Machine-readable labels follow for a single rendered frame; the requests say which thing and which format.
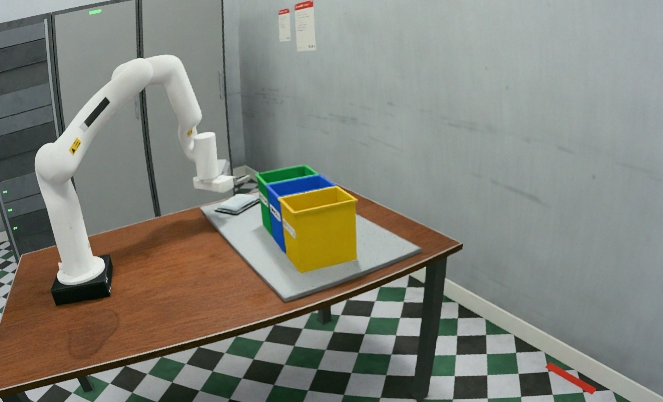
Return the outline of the blue bin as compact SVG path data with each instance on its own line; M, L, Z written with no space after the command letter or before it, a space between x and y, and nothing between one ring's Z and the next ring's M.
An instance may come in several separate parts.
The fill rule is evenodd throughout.
M265 186L268 189L273 239L286 254L281 202L278 200L278 198L336 187L336 185L322 175L315 175L268 184Z

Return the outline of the green open-top bin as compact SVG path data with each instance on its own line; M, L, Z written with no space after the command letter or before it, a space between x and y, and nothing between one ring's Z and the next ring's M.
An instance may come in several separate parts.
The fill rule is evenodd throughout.
M260 199L260 208L262 216L262 224L273 237L272 224L271 224L271 215L270 215L270 206L268 198L268 189L265 185L299 179L309 176L320 175L307 165L301 165L296 167L290 167L280 170L274 170L264 173L255 174L255 176L260 180L258 181L258 190L259 190L259 199ZM304 176L304 177L303 177ZM298 177L298 178L297 178ZM293 178L293 179L292 179ZM287 180L288 179L288 180ZM265 181L264 181L265 180ZM282 181L283 180L283 181ZM278 181L278 182L276 182ZM273 183L271 183L273 182ZM267 184L268 183L268 184Z

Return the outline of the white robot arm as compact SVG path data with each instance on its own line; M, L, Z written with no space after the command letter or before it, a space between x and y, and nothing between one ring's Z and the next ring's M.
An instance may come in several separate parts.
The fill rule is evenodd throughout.
M92 255L70 178L100 129L146 86L164 85L179 121L180 144L188 159L196 163L198 179L210 180L226 173L230 164L227 160L217 162L214 133L197 135L201 111L177 57L161 55L132 60L118 66L112 79L87 102L60 138L42 146L35 158L37 180L62 260L57 278L66 285L92 280L105 267L101 258Z

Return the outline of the yellow open-top bin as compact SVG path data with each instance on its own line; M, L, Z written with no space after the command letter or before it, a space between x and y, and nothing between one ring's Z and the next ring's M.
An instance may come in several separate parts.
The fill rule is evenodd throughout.
M357 259L356 198L336 186L278 200L286 255L300 273Z

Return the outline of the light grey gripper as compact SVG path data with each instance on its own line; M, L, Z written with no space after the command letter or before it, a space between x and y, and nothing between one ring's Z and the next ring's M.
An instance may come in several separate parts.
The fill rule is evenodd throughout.
M196 176L193 178L194 188L223 193L232 189L234 185L237 185L241 182L246 182L251 179L250 175L247 175L237 181L236 177L229 177L229 173L223 175L224 176L217 176L216 178L210 180L199 180Z

